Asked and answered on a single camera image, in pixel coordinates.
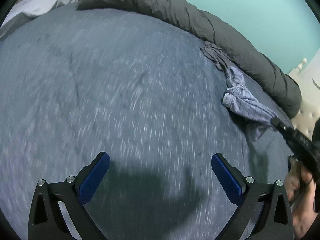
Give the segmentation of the person's right hand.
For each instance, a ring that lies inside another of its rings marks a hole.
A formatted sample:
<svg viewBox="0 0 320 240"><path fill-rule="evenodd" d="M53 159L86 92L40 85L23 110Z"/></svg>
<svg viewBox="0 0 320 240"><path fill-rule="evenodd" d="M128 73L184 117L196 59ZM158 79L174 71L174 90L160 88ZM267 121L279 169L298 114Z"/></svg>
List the person's right hand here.
<svg viewBox="0 0 320 240"><path fill-rule="evenodd" d="M293 200L295 191L300 188L300 180L305 184L304 194L301 196L299 204L292 211L292 224L296 239L302 239L307 234L318 216L313 207L316 183L313 180L312 173L298 163L285 177L284 186L288 201Z"/></svg>

